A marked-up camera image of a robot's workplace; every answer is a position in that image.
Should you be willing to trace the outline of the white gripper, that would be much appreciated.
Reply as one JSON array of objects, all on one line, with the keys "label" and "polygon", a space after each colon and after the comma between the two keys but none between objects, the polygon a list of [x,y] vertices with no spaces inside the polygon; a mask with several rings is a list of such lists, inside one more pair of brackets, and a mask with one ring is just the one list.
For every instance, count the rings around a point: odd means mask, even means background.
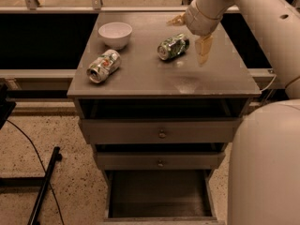
[{"label": "white gripper", "polygon": [[195,49],[199,65],[202,66],[209,58],[213,43],[212,34],[221,18],[223,4],[220,0],[193,0],[185,14],[176,15],[167,21],[171,26],[186,25],[193,34],[200,36],[195,40]]}]

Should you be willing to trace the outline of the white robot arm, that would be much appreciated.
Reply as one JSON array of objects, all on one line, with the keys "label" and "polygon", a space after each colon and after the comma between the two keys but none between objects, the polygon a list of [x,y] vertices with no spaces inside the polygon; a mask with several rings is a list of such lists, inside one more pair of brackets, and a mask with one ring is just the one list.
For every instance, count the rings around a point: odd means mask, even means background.
[{"label": "white robot arm", "polygon": [[239,8],[288,98],[252,112],[236,130],[227,225],[300,225],[300,14],[285,0],[193,0],[172,23],[197,36],[200,63],[231,6]]}]

